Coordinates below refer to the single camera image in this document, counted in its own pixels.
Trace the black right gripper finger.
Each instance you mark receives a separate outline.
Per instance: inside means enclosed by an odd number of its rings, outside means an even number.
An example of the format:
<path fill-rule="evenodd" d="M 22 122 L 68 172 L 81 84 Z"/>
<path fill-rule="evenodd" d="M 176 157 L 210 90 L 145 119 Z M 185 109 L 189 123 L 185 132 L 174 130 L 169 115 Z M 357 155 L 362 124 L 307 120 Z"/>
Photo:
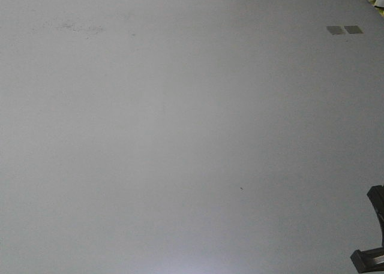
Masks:
<path fill-rule="evenodd" d="M 355 250 L 350 259 L 358 273 L 383 271 L 383 247 L 371 250 Z"/>
<path fill-rule="evenodd" d="M 383 186 L 372 186 L 367 193 L 368 198 L 373 205 L 380 228 L 383 230 Z"/>

